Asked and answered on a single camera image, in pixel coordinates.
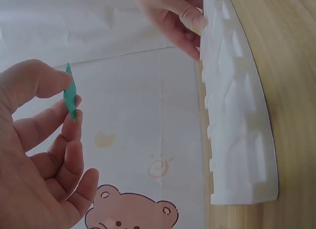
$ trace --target bear face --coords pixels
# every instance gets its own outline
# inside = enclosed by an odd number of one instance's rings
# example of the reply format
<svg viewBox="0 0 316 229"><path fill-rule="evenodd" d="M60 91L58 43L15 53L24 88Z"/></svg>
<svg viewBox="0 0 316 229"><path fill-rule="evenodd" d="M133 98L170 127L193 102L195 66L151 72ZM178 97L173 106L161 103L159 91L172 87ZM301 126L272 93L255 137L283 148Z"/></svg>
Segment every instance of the bear face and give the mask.
<svg viewBox="0 0 316 229"><path fill-rule="evenodd" d="M98 188L93 205L85 215L87 229L172 229L179 217L171 202L120 193L110 185Z"/></svg>

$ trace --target wooden surface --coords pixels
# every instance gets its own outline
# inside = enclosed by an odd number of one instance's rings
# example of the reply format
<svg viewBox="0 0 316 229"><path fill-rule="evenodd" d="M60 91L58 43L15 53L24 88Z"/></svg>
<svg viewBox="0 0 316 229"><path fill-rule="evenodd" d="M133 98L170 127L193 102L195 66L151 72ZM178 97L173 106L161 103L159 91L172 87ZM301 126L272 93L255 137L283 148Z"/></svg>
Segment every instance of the wooden surface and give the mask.
<svg viewBox="0 0 316 229"><path fill-rule="evenodd" d="M254 206L210 206L207 229L316 229L316 0L232 0L258 67L275 139L279 198ZM200 79L204 163L205 87ZM212 176L205 176L206 205Z"/></svg>

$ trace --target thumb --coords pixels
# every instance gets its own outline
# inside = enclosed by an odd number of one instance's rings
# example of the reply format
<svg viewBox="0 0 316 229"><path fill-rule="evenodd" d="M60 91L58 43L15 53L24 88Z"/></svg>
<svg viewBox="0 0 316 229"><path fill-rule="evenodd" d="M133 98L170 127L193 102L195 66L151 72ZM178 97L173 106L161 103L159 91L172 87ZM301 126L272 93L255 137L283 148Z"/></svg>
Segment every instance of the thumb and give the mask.
<svg viewBox="0 0 316 229"><path fill-rule="evenodd" d="M180 19L183 18L190 23L190 25L200 29L206 24L203 14L185 0L167 0L165 9L179 15Z"/></svg>
<svg viewBox="0 0 316 229"><path fill-rule="evenodd" d="M23 61L0 73L0 104L14 113L35 96L52 97L69 87L71 82L71 75L42 61Z"/></svg>

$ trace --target white foam piece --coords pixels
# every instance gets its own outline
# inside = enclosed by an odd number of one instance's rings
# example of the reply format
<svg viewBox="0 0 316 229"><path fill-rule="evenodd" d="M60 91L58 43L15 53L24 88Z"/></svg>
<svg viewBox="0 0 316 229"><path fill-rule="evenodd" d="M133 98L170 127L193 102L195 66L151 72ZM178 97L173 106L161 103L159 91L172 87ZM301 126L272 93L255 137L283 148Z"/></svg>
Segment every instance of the white foam piece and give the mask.
<svg viewBox="0 0 316 229"><path fill-rule="evenodd" d="M210 125L214 193L211 204L277 199L274 140L260 78L230 0L204 0L202 80Z"/></svg>

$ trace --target green plastic piece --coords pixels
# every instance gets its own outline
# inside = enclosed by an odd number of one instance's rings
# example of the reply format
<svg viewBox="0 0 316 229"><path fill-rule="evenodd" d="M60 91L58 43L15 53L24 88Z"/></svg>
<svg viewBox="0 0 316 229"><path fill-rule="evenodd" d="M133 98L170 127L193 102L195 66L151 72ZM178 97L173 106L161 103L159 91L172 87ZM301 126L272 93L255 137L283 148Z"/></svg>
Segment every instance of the green plastic piece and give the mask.
<svg viewBox="0 0 316 229"><path fill-rule="evenodd" d="M70 68L69 63L67 63L66 65L66 72L71 74L71 76L73 76L73 74L71 73L71 68ZM70 116L74 122L77 119L76 118L76 95L77 95L77 88L76 88L75 81L73 78L71 85L64 91L64 101L66 103Z"/></svg>

